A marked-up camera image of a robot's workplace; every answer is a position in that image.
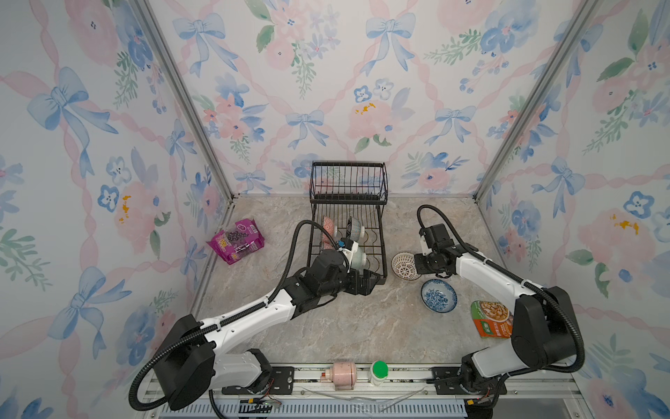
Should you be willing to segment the light green bowl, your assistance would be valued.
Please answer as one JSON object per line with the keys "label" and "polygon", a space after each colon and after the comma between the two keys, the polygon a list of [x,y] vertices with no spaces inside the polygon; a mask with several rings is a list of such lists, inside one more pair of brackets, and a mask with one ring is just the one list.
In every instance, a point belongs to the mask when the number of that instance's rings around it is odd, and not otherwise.
{"label": "light green bowl", "polygon": [[366,263],[367,263],[367,255],[359,247],[356,251],[352,253],[351,268],[352,270],[362,272],[366,268]]}

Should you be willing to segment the brown white lattice bowl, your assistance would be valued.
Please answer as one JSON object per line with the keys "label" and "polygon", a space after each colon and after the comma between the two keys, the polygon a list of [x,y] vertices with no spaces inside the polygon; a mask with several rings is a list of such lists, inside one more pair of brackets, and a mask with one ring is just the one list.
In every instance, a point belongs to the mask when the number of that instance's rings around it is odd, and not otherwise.
{"label": "brown white lattice bowl", "polygon": [[416,268],[415,255],[410,252],[403,251],[394,255],[391,265],[394,275],[400,279],[415,281],[421,277]]}

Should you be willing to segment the dark blue striped bowl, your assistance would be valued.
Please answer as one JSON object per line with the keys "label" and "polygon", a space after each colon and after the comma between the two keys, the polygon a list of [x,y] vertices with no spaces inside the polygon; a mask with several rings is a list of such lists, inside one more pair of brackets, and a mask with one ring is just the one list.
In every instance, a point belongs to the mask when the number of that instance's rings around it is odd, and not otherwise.
{"label": "dark blue striped bowl", "polygon": [[361,221],[359,221],[358,218],[350,216],[350,218],[348,218],[347,221],[347,229],[345,230],[345,236],[350,237],[350,239],[356,242],[360,242],[365,235],[365,230],[366,228],[361,223]]}

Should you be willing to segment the red patterned bowl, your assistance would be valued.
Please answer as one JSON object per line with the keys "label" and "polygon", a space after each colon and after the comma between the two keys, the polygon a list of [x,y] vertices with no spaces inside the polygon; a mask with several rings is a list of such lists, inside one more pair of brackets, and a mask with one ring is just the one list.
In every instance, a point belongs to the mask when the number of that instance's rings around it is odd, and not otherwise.
{"label": "red patterned bowl", "polygon": [[329,237],[331,237],[333,240],[336,239],[336,237],[337,237],[337,226],[335,225],[334,221],[329,216],[325,216],[323,218],[322,226],[326,231],[326,233],[322,234],[322,247],[323,247],[323,249],[324,250],[334,249],[333,242],[331,241],[331,239],[329,239]]}

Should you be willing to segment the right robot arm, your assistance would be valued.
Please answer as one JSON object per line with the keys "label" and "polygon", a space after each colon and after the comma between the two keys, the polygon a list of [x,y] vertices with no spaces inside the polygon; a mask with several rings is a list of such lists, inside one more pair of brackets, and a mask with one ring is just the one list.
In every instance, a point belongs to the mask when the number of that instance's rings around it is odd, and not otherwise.
{"label": "right robot arm", "polygon": [[458,375],[449,380],[468,394],[495,392],[518,375],[540,370],[576,373],[586,362],[586,345],[569,294],[523,279],[465,242],[453,223],[437,207],[422,204],[442,222],[420,225],[422,252],[415,255],[419,274],[440,279],[458,276],[481,287],[509,310],[511,338],[462,357]]}

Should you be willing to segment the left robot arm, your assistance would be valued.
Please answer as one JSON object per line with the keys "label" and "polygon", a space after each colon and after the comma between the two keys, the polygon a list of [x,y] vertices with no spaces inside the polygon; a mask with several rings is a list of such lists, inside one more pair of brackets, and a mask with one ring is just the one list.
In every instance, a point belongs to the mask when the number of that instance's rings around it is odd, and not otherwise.
{"label": "left robot arm", "polygon": [[203,321],[191,314],[176,321],[155,355],[140,369],[128,392],[130,407],[150,411],[167,405],[180,410],[204,394],[235,389],[250,395],[270,386],[272,365],[258,349],[231,354],[230,349],[273,326],[324,307],[340,293],[366,296],[377,281],[365,271],[367,257],[359,245],[366,234],[350,220],[341,238],[314,221],[309,225],[330,243],[307,267],[285,270],[275,289],[237,310]]}

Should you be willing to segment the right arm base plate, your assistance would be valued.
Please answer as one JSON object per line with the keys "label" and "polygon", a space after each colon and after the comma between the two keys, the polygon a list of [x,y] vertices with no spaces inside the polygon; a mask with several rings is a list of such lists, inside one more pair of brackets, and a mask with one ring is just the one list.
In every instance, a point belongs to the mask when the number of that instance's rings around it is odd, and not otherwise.
{"label": "right arm base plate", "polygon": [[434,385],[438,395],[492,396],[497,377],[484,378],[469,367],[434,367],[427,384]]}

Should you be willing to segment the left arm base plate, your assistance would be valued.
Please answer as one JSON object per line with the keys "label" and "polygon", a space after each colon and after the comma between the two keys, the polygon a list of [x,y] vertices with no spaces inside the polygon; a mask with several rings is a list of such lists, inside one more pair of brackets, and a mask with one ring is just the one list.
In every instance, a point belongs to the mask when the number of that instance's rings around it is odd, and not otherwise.
{"label": "left arm base plate", "polygon": [[221,394],[226,396],[290,396],[295,378],[294,367],[271,367],[263,371],[249,386],[230,386],[222,388]]}

